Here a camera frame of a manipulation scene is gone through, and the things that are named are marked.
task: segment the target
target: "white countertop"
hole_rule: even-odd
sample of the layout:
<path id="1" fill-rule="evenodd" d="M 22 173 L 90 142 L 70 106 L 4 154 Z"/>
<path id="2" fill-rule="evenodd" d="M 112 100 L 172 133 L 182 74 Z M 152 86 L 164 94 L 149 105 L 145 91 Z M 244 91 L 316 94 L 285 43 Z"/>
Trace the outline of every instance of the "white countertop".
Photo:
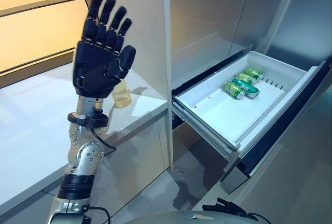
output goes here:
<path id="1" fill-rule="evenodd" d="M 133 70 L 126 81 L 131 105 L 114 108 L 111 96 L 104 100 L 110 121 L 104 138 L 112 143 L 167 108 Z M 0 215 L 63 175 L 70 147 L 67 114 L 76 110 L 77 98 L 71 63 L 0 89 Z"/>

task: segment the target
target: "window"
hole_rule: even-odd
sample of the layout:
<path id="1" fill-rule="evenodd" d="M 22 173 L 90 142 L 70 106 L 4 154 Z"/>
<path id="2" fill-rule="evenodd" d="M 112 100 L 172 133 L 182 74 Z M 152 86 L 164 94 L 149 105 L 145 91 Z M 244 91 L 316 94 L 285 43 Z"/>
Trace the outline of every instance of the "window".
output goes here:
<path id="1" fill-rule="evenodd" d="M 72 60 L 91 0 L 1 0 L 0 88 Z"/>

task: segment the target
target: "green can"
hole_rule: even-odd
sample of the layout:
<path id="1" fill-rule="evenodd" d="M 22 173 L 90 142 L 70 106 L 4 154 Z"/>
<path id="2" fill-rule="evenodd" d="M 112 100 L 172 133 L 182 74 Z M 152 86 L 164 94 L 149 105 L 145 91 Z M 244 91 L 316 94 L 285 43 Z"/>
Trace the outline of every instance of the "green can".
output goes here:
<path id="1" fill-rule="evenodd" d="M 246 75 L 244 73 L 239 73 L 238 76 L 237 76 L 240 80 L 243 80 L 244 82 L 250 84 L 250 85 L 253 85 L 256 83 L 256 79 L 249 76 L 249 75 Z"/>
<path id="2" fill-rule="evenodd" d="M 247 67 L 244 71 L 244 74 L 249 75 L 256 79 L 257 82 L 263 80 L 264 74 L 261 71 L 258 71 L 252 67 Z"/>
<path id="3" fill-rule="evenodd" d="M 243 90 L 241 87 L 231 81 L 225 83 L 224 89 L 236 100 L 242 99 L 245 95 L 245 90 Z"/>
<path id="4" fill-rule="evenodd" d="M 245 90 L 245 95 L 249 98 L 255 98 L 259 94 L 258 88 L 255 88 L 254 86 L 250 85 L 249 83 L 244 82 L 243 80 L 240 80 L 239 78 L 235 77 L 233 78 L 232 82 L 236 84 L 237 86 L 241 87 Z"/>

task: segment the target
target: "drawer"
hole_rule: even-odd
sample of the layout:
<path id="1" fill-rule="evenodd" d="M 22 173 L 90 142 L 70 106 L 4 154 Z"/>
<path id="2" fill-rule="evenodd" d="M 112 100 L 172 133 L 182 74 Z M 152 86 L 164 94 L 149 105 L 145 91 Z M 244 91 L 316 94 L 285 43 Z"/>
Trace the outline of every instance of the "drawer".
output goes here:
<path id="1" fill-rule="evenodd" d="M 249 52 L 173 96 L 173 111 L 228 160 L 244 157 L 304 90 L 321 66 L 301 70 L 257 52 Z M 246 67 L 264 73 L 255 84 L 260 94 L 235 100 L 223 85 Z"/>

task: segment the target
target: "black cable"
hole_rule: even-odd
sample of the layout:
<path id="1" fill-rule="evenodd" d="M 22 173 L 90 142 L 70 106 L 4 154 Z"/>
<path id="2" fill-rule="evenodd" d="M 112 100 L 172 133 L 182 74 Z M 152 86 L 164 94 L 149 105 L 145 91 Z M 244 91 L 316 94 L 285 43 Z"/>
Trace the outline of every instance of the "black cable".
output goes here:
<path id="1" fill-rule="evenodd" d="M 108 152 L 107 155 L 110 154 L 110 153 L 113 153 L 114 151 L 116 151 L 116 147 L 113 146 L 113 145 L 109 145 L 108 143 L 103 141 L 102 138 L 99 137 L 98 134 L 95 132 L 94 128 L 91 128 L 91 133 L 93 134 L 93 136 L 96 137 L 96 139 L 98 139 L 100 142 L 102 142 L 105 146 L 107 146 L 108 148 L 113 149 L 111 152 Z"/>
<path id="2" fill-rule="evenodd" d="M 98 209 L 98 210 L 104 211 L 107 215 L 107 222 L 108 222 L 108 224 L 110 224 L 110 214 L 107 211 L 107 209 L 105 209 L 104 207 L 91 207 L 91 206 L 89 207 L 89 209 Z"/>
<path id="3" fill-rule="evenodd" d="M 257 214 L 257 213 L 247 213 L 246 214 L 247 216 L 248 215 L 255 215 L 255 216 L 258 216 L 260 218 L 262 218 L 263 220 L 265 220 L 268 224 L 272 224 L 267 218 L 265 218 L 263 215 L 260 215 L 260 214 Z"/>

